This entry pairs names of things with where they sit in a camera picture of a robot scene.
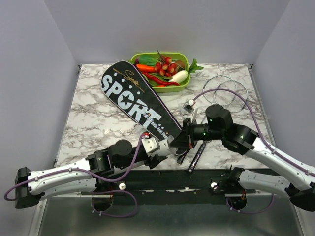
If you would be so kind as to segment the white shuttlecock tube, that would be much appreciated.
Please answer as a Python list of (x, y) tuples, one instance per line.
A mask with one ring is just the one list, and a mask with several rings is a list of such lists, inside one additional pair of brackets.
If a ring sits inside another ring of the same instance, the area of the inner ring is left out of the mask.
[(170, 147), (167, 139), (159, 142), (158, 156), (169, 156), (175, 154), (178, 151), (176, 147)]

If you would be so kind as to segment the white shuttlecock with black band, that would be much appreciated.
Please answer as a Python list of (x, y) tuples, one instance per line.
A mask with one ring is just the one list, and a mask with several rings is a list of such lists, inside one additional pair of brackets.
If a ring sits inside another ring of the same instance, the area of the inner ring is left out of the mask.
[(180, 111), (183, 117), (186, 117), (188, 115), (188, 111), (186, 111), (185, 109), (181, 108)]

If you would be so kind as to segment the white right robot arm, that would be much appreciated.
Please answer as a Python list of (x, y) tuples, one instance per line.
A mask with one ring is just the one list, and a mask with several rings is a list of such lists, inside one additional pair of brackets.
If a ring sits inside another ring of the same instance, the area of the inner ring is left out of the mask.
[(231, 113), (221, 105), (211, 105), (205, 111), (206, 124), (187, 118), (181, 133), (170, 143), (172, 148), (190, 150), (202, 141), (220, 140), (229, 151), (254, 159), (277, 175), (257, 174), (237, 169), (226, 181), (233, 193), (241, 189), (256, 189), (289, 198), (292, 204), (305, 210), (315, 210), (315, 168), (303, 163), (267, 142), (251, 128), (233, 122)]

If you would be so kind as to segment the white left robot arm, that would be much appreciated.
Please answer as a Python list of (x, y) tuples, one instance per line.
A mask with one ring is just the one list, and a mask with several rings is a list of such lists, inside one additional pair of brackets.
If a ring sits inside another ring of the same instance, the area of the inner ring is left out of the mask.
[(119, 140), (74, 163), (43, 171), (20, 168), (16, 176), (15, 207), (24, 209), (55, 195), (96, 191), (104, 194), (109, 182), (120, 182), (130, 170), (146, 165), (150, 169), (171, 154), (167, 140), (141, 138), (136, 147)]

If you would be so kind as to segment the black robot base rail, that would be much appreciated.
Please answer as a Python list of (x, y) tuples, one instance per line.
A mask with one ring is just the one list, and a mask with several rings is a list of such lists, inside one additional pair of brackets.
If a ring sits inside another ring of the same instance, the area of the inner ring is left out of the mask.
[[(119, 193), (119, 184), (126, 186)], [(236, 196), (241, 206), (246, 204), (245, 190), (237, 182), (234, 171), (227, 169), (194, 170), (133, 170), (120, 182), (96, 182), (96, 191), (91, 198), (96, 209), (111, 206), (224, 204), (227, 195)]]

